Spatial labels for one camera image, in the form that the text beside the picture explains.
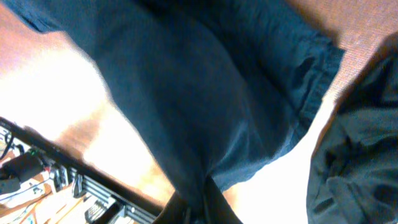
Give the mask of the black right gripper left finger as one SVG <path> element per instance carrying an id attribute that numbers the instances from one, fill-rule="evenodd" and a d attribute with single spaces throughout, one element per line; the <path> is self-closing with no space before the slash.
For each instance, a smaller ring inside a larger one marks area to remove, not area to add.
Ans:
<path id="1" fill-rule="evenodd" d="M 164 209 L 152 224 L 189 224 L 190 207 L 177 192 L 171 196 Z"/>

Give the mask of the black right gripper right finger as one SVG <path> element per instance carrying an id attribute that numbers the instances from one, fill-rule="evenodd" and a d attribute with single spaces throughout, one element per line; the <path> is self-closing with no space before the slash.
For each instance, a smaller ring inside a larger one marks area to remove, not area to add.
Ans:
<path id="1" fill-rule="evenodd" d="M 243 224 L 211 177 L 203 189 L 203 219 L 206 224 Z"/>

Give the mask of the dark blue shorts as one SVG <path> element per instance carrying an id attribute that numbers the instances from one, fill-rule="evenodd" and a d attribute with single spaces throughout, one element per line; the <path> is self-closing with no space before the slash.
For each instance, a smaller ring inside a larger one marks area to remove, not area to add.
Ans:
<path id="1" fill-rule="evenodd" d="M 343 50 L 285 1 L 6 1 L 24 24 L 66 32 L 181 198 L 250 179 L 307 132 Z"/>

